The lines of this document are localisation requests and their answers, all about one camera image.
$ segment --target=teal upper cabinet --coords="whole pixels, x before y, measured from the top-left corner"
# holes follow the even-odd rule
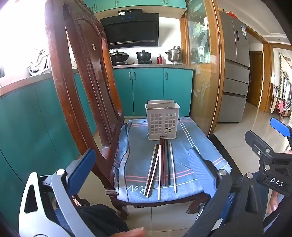
[[[146,116],[148,100],[163,100],[163,68],[133,68],[135,116]]]
[[[116,0],[116,7],[142,6],[142,0]]]
[[[164,68],[164,100],[174,100],[180,106],[180,116],[190,115],[192,70]]]
[[[143,0],[145,6],[165,6],[166,0]]]
[[[116,0],[95,0],[94,13],[113,9],[116,7]]]
[[[91,9],[92,12],[94,9],[94,2],[95,0],[84,0],[84,3]]]
[[[165,6],[187,9],[185,0],[164,0],[164,2],[165,2]]]
[[[134,116],[132,69],[114,70],[114,80],[124,116]]]

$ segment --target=red bottle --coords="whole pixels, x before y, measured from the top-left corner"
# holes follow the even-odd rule
[[[157,64],[162,64],[161,54],[159,54],[158,57],[157,57]]]

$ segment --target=refrigerator drawer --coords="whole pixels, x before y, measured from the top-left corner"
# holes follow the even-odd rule
[[[249,70],[225,61],[225,77],[248,83]]]
[[[218,122],[241,122],[246,98],[223,95]]]
[[[247,95],[248,84],[225,78],[223,91],[233,93],[233,94]]]

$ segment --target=dish rack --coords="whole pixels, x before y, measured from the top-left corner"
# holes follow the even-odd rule
[[[30,76],[36,76],[51,68],[49,52],[43,48],[38,56],[37,62],[32,63],[27,69]]]
[[[145,109],[149,140],[176,138],[180,106],[174,100],[149,100]]]

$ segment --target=refrigerator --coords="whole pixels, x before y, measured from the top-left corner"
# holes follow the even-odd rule
[[[225,79],[218,122],[241,122],[249,83],[249,45],[246,26],[219,11],[225,49]]]

